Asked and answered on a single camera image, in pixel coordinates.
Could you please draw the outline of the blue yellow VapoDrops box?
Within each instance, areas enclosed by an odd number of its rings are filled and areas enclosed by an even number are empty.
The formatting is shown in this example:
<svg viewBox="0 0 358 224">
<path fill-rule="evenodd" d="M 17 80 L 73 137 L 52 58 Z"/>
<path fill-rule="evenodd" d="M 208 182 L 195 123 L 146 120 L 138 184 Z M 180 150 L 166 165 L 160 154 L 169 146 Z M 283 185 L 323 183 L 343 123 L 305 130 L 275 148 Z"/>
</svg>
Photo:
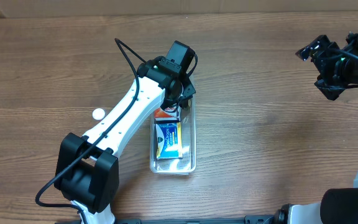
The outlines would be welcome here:
<svg viewBox="0 0 358 224">
<path fill-rule="evenodd" d="M 181 159 L 183 157 L 181 123 L 157 123 L 155 131 L 157 134 L 157 159 Z"/>
</svg>

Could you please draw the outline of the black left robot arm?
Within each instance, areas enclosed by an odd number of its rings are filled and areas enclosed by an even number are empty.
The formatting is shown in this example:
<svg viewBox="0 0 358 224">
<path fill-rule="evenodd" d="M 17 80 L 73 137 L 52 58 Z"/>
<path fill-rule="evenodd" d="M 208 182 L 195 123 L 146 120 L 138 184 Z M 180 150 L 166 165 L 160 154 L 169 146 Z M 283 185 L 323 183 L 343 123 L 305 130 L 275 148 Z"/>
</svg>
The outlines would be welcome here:
<svg viewBox="0 0 358 224">
<path fill-rule="evenodd" d="M 78 211 L 80 223 L 114 223 L 110 204 L 119 187 L 119 158 L 147 119 L 151 169 L 167 174 L 195 169 L 191 75 L 197 63 L 195 51 L 175 41 L 165 56 L 133 68 L 131 88 L 93 128 L 65 136 L 53 185 Z"/>
</svg>

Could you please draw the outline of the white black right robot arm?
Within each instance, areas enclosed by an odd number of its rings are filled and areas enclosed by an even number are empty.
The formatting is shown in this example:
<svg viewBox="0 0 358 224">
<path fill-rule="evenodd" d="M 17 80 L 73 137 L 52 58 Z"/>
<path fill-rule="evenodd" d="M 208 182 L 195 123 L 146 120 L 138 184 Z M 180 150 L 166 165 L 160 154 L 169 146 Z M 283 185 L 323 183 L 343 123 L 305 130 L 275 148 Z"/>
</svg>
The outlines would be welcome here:
<svg viewBox="0 0 358 224">
<path fill-rule="evenodd" d="M 319 72 L 314 85 L 327 99 L 334 101 L 344 91 L 358 88 L 358 32 L 349 33 L 343 47 L 328 36 L 319 35 L 298 50 L 296 56 L 314 64 Z M 286 204 L 268 223 L 358 224 L 358 167 L 351 187 L 329 189 L 320 202 Z"/>
</svg>

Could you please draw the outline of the red orange lozenge box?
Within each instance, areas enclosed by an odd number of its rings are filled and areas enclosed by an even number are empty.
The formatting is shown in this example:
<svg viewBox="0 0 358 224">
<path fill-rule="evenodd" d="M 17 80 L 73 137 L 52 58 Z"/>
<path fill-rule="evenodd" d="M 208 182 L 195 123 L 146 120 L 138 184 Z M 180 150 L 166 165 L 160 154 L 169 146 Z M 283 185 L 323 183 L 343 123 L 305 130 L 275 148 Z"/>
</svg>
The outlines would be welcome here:
<svg viewBox="0 0 358 224">
<path fill-rule="evenodd" d="M 164 110 L 158 108 L 154 111 L 154 119 L 158 122 L 179 122 L 180 109 L 177 107 L 168 107 Z"/>
</svg>

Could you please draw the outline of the orange tube white cap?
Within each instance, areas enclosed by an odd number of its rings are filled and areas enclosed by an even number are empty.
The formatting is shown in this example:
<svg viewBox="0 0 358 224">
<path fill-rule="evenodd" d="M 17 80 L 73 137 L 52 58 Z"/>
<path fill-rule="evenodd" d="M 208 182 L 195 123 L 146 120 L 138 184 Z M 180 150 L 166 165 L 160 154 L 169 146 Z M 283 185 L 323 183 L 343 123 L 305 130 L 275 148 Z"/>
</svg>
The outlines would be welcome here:
<svg viewBox="0 0 358 224">
<path fill-rule="evenodd" d="M 93 110 L 92 112 L 92 117 L 95 120 L 102 120 L 105 117 L 106 113 L 105 110 L 103 110 L 102 108 L 96 108 Z"/>
</svg>

